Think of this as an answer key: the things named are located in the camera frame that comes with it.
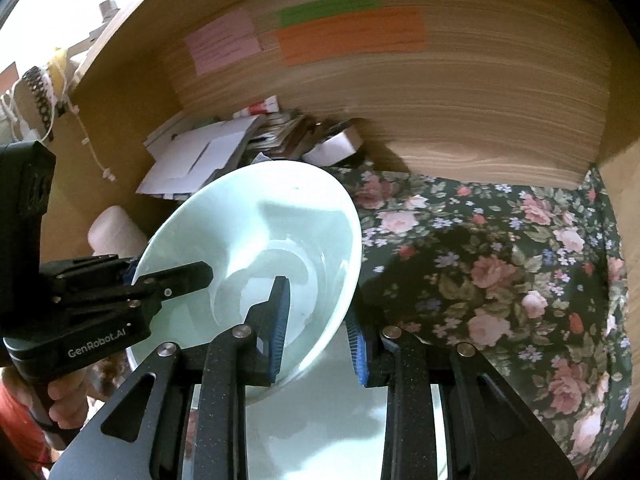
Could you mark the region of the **person's left hand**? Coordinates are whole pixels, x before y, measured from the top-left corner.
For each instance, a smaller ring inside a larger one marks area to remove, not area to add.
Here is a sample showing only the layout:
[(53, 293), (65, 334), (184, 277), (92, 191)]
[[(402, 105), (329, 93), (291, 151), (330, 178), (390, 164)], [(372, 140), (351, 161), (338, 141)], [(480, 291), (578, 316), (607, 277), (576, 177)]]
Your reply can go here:
[[(62, 429), (84, 426), (90, 408), (89, 400), (106, 402), (129, 373), (126, 353), (121, 351), (55, 379), (47, 386), (48, 396), (53, 402), (49, 408), (50, 419)], [(21, 408), (28, 412), (32, 409), (37, 396), (13, 365), (2, 367), (1, 385)]]

